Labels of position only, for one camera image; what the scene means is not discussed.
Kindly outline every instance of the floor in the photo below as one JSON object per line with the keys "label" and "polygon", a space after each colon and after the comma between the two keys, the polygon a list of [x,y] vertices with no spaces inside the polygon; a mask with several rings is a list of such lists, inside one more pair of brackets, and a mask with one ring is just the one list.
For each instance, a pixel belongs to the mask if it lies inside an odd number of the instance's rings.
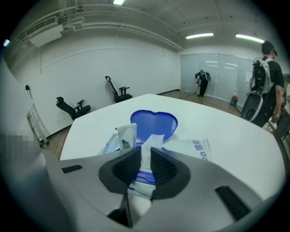
{"label": "floor", "polygon": [[[236,115],[236,116],[240,116],[240,113],[235,109],[235,107],[230,106],[230,104],[226,101],[222,101],[213,97],[208,97],[208,96],[204,96],[202,97],[197,97],[196,95],[193,94],[188,94],[188,93],[182,93],[180,91],[172,91],[172,92],[168,92],[168,93],[164,93],[161,94],[162,96],[166,96],[166,97],[173,97],[173,98],[178,98],[178,99],[182,99],[185,101],[189,101],[189,102],[195,102],[195,103],[199,103],[202,105],[206,105],[209,107],[213,107],[222,111],[225,111],[227,113]],[[67,138],[68,132],[69,132],[69,128],[59,132],[58,134],[48,138],[49,144],[43,144],[41,147],[42,149],[46,149],[46,150],[50,150],[52,151],[55,156],[57,157],[58,160],[60,160],[60,156],[63,150],[63,145],[64,142]]]}

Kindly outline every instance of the black office chair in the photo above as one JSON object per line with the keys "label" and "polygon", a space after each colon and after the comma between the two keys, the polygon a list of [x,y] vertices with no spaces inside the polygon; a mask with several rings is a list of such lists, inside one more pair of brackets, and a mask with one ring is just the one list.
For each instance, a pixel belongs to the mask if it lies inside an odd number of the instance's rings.
{"label": "black office chair", "polygon": [[63,111],[66,111],[70,115],[73,121],[76,118],[79,118],[80,116],[87,114],[91,110],[90,106],[82,107],[83,100],[77,103],[77,107],[72,108],[63,101],[62,97],[57,97],[56,99],[58,100],[56,103],[56,106],[62,109]]}
{"label": "black office chair", "polygon": [[130,87],[119,88],[119,90],[121,90],[121,96],[119,96],[118,92],[116,91],[116,89],[114,88],[114,86],[111,82],[111,78],[109,76],[105,76],[105,79],[106,79],[106,81],[108,81],[111,84],[111,86],[114,90],[114,91],[112,91],[114,94],[114,102],[118,103],[118,102],[122,102],[122,101],[125,101],[125,100],[132,98],[132,95],[130,95],[128,93],[126,94],[126,89],[129,89]]}

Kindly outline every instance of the person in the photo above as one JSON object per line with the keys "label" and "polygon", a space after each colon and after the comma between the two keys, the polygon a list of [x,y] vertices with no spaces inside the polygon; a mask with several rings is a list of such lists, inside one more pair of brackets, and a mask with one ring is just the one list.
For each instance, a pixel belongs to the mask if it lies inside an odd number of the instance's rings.
{"label": "person", "polygon": [[206,79],[204,74],[201,74],[201,72],[203,72],[203,70],[200,70],[200,72],[195,74],[195,79],[199,78],[201,81],[199,95],[197,95],[198,97],[203,97],[208,87],[208,80]]}
{"label": "person", "polygon": [[275,51],[273,44],[269,41],[265,41],[262,44],[262,53],[264,55],[263,60],[270,58],[268,65],[273,86],[268,93],[262,95],[263,105],[257,117],[252,121],[252,123],[260,127],[263,127],[268,122],[270,117],[273,116],[275,106],[276,113],[273,117],[275,120],[279,119],[281,115],[281,105],[283,98],[282,88],[284,87],[284,79],[281,67],[276,61],[274,61],[275,57],[277,56],[277,52]]}
{"label": "person", "polygon": [[281,139],[289,131],[290,127],[290,84],[287,85],[286,96],[285,96],[285,106],[281,113],[281,117],[277,122],[277,129],[274,131],[273,135],[277,139]]}

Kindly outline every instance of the black shirt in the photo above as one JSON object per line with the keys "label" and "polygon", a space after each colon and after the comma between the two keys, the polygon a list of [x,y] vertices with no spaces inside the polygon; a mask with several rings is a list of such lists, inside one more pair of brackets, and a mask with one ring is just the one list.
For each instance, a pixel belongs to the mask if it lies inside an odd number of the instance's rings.
{"label": "black shirt", "polygon": [[268,62],[268,64],[269,64],[270,76],[271,76],[271,81],[273,82],[273,86],[266,99],[267,99],[267,104],[275,105],[276,104],[276,85],[284,87],[284,79],[283,79],[281,67],[276,61],[271,60]]}

